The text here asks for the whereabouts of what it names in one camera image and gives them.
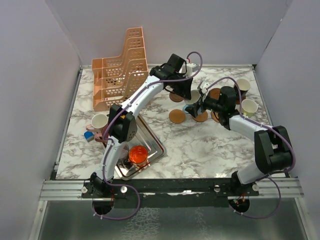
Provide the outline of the white blue mug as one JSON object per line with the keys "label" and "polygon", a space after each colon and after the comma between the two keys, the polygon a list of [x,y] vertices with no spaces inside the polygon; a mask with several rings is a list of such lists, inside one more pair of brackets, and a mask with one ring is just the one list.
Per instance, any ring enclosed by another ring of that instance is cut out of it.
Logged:
{"label": "white blue mug", "polygon": [[182,111],[196,118],[199,114],[199,109],[200,109],[199,101],[201,98],[201,94],[198,90],[192,90],[190,93],[191,93],[191,99],[184,100],[185,105],[182,108]]}

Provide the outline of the white cream cup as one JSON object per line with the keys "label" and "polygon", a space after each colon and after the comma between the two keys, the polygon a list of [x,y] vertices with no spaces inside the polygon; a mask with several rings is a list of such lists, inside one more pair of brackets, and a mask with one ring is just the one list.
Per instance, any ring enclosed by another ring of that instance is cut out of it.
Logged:
{"label": "white cream cup", "polygon": [[247,117],[251,118],[258,111],[258,104],[251,99],[244,99],[241,103],[241,113]]}

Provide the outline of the brown ringed wooden saucer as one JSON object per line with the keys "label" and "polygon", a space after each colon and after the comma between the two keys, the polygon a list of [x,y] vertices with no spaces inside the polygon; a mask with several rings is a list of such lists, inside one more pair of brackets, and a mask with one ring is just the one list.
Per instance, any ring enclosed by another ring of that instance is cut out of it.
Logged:
{"label": "brown ringed wooden saucer", "polygon": [[218,100],[219,97],[220,97],[220,93],[221,93],[221,89],[220,89],[220,88],[212,88],[212,89],[209,91],[209,96],[210,96],[212,99]]}

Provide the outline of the woven rattan coaster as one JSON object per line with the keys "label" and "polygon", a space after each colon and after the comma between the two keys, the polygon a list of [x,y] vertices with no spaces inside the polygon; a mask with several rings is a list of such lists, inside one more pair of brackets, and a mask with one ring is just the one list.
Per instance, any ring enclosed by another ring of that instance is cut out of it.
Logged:
{"label": "woven rattan coaster", "polygon": [[211,112],[210,113],[210,115],[211,115],[211,118],[215,121],[215,122],[217,122],[217,123],[219,123],[220,121],[219,121],[219,118],[218,118],[218,115],[217,115],[217,113],[216,112]]}

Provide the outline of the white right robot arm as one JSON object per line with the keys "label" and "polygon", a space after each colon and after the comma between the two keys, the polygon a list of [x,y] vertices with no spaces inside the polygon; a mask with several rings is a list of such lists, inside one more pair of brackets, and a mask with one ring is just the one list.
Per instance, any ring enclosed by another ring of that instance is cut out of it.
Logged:
{"label": "white right robot arm", "polygon": [[236,109],[236,100],[240,97],[236,91],[236,87],[223,86],[219,98],[215,99],[201,90],[189,90],[185,97],[185,111],[193,118],[206,110],[215,112],[224,128],[254,142],[254,163],[235,171],[230,178],[230,191],[240,196],[247,191],[248,185],[276,171],[292,167],[294,157],[286,128],[255,124],[244,117]]}

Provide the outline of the light brown wooden coaster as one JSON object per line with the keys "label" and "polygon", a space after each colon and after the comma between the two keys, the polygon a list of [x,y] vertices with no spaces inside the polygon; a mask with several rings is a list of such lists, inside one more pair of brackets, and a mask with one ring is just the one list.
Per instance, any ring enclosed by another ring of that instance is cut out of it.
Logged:
{"label": "light brown wooden coaster", "polygon": [[193,119],[196,121],[196,122],[204,122],[208,119],[208,113],[205,111],[201,114],[198,114],[197,117],[193,117]]}

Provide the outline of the dark walnut coaster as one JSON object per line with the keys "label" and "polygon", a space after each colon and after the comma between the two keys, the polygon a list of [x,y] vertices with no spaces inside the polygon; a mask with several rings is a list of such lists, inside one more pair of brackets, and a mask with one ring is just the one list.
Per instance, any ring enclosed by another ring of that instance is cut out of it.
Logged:
{"label": "dark walnut coaster", "polygon": [[181,96],[179,96],[177,94],[174,94],[172,92],[169,94],[169,98],[170,98],[171,101],[173,101],[175,103],[179,103],[179,102],[184,101],[183,97],[181,97]]}

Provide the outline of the light beech wooden coaster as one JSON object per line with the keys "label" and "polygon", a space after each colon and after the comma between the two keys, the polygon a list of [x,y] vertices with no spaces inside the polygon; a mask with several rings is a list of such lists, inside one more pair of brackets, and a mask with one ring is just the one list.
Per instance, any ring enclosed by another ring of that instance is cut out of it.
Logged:
{"label": "light beech wooden coaster", "polygon": [[169,113],[169,120],[175,124],[181,124],[185,121],[186,114],[180,109],[174,109]]}

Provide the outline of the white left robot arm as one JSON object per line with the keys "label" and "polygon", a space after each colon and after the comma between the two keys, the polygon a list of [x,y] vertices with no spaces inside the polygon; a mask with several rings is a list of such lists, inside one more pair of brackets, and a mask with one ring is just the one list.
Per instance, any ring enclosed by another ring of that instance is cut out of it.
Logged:
{"label": "white left robot arm", "polygon": [[190,100],[193,77],[180,72],[187,64],[184,58],[172,54],[169,60],[150,70],[149,76],[136,92],[120,105],[113,104],[109,110],[107,128],[102,136],[106,140],[106,149],[98,170],[90,176],[90,183],[97,196],[106,197],[111,190],[115,166],[125,144],[136,135],[138,128],[136,118],[146,104],[166,86],[173,93]]}

